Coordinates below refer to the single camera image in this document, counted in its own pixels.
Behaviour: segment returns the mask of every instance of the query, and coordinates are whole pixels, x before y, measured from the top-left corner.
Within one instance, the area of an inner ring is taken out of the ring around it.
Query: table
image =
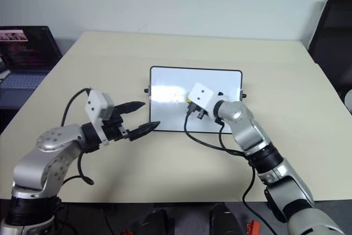
[[[148,102],[144,88],[153,65],[240,69],[245,103],[288,158],[316,200],[352,198],[348,181],[352,118],[324,73],[298,41],[257,41],[113,32],[86,32],[49,73],[0,137],[0,197],[10,198],[12,170],[37,137],[59,126],[71,96],[83,87],[108,93],[115,104]],[[88,122],[86,97],[72,105],[66,124]],[[148,121],[148,106],[124,116],[128,129]],[[217,144],[213,134],[196,134]],[[228,147],[237,147],[230,135]],[[88,186],[63,186],[63,201],[239,201],[251,169],[244,159],[208,149],[184,133],[153,132],[121,140],[83,157]],[[67,177],[76,174],[75,162]],[[248,200],[263,201],[255,182]]]

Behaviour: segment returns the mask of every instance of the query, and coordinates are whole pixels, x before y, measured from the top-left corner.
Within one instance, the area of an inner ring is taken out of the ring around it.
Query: laptop screen
[[[12,72],[49,71],[62,55],[47,26],[0,27],[0,57]]]

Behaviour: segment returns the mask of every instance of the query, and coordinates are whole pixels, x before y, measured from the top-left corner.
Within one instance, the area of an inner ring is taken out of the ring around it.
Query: floor
[[[0,200],[1,219],[4,217],[8,200]],[[287,234],[286,224],[278,222],[269,211],[265,203],[249,203],[259,212],[276,232],[280,235]],[[146,215],[165,209],[169,218],[174,219],[174,235],[209,234],[209,212],[214,203],[166,203],[166,204],[79,204],[68,203],[69,213],[67,223],[72,224],[79,234],[107,234],[110,235],[105,217],[110,223],[115,234],[124,229],[133,229],[141,223]],[[242,229],[246,231],[246,224],[257,218],[252,215],[242,203],[226,203],[231,212],[238,219]],[[352,234],[352,200],[320,201],[316,207],[330,215],[346,234]],[[58,213],[58,218],[63,220],[66,207]],[[62,235],[74,234],[68,227],[64,227]],[[271,234],[267,227],[261,223],[261,235]]]

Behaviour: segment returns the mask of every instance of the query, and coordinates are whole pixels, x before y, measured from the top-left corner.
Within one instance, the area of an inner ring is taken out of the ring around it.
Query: red clip
[[[260,223],[253,220],[252,223],[247,224],[248,235],[259,235]]]

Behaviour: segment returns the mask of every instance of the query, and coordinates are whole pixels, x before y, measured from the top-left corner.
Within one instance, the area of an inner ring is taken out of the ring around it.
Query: laptop
[[[0,26],[0,57],[0,108],[21,108],[62,54],[48,26]]]

